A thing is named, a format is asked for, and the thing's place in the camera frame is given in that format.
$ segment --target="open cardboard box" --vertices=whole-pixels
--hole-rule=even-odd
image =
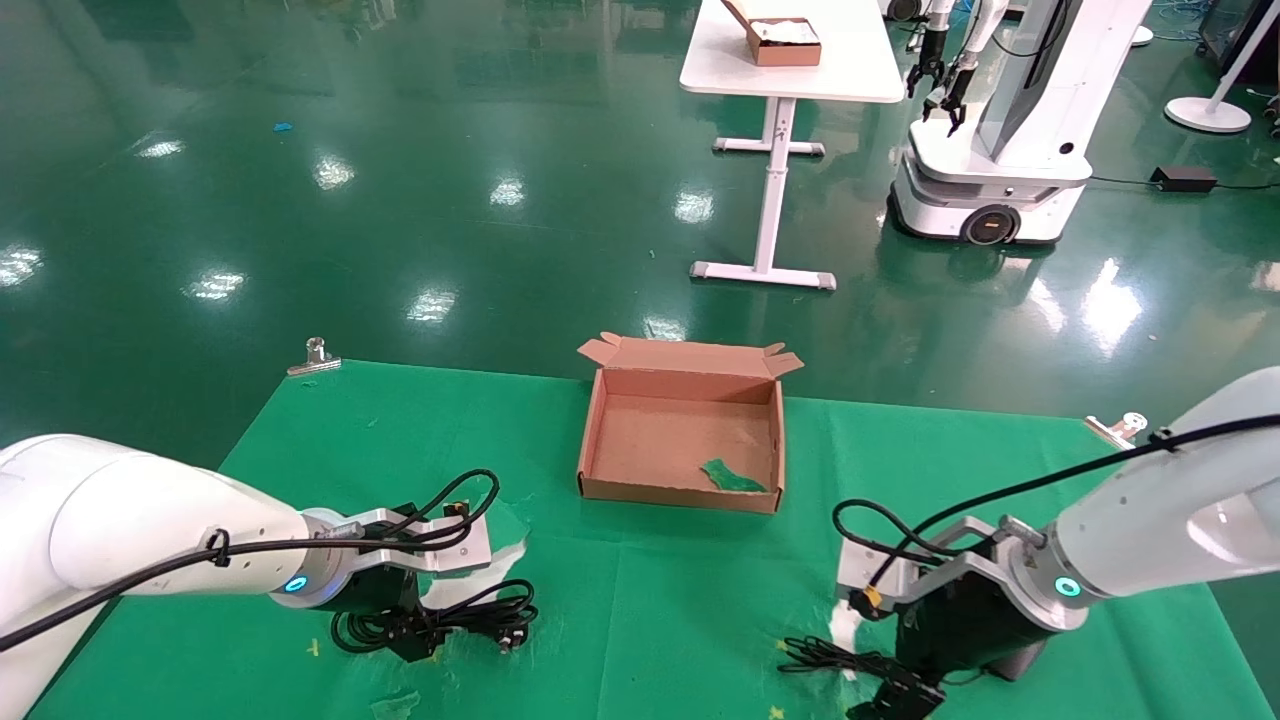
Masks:
[[[579,457],[582,497],[773,514],[782,501],[785,373],[795,354],[602,333]],[[763,492],[721,489],[703,470],[723,460]]]
[[[751,59],[755,60],[756,65],[773,68],[785,65],[817,65],[822,60],[822,41],[818,40],[818,33],[814,32],[813,26],[806,18],[753,17],[751,12],[744,5],[746,0],[722,1],[728,8],[728,12],[733,14],[733,18],[746,29],[746,44],[751,49]],[[777,24],[786,22],[808,26],[813,42],[772,42],[763,38],[756,31],[756,23]]]

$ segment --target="blue led ring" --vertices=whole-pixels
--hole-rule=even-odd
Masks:
[[[1075,597],[1080,594],[1080,583],[1068,578],[1066,575],[1053,580],[1053,589],[1062,593],[1065,597]]]

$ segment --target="green epoxy floor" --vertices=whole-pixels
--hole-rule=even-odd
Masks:
[[[710,151],[758,133],[763,101],[677,86],[695,8],[6,0],[0,442],[70,430],[218,465],[312,334],[580,378],[602,329],[786,341],[808,363],[792,395],[1155,423],[1280,363],[1280,191],[1094,183],[1052,252],[914,241],[884,196],[918,101],[800,105],[796,136],[829,154],[791,164],[778,264],[837,292],[691,282],[692,260],[750,261],[764,179],[763,156]],[[1212,91],[1190,50],[1130,55],[1098,174],[1280,174],[1261,123],[1161,117]],[[1280,580],[1215,589],[1280,703]]]

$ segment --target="black power adapter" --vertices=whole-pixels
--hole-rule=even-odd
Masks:
[[[1208,192],[1217,187],[1213,173],[1189,165],[1160,165],[1151,173],[1151,182],[1161,192]]]

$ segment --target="table foot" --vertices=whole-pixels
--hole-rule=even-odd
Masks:
[[[764,273],[755,272],[750,265],[728,265],[726,263],[694,263],[689,274],[695,278],[721,278],[726,281],[749,281],[774,284],[795,284],[800,287],[817,287],[820,290],[836,290],[836,275],[831,273],[810,273],[808,270],[782,270],[773,268]]]
[[[773,149],[772,142],[765,142],[763,140],[748,140],[744,137],[717,137],[716,143],[712,146],[716,150],[744,150],[748,152],[768,152]],[[820,142],[791,142],[787,145],[787,152],[797,155],[814,155],[822,158],[827,154],[827,149]]]

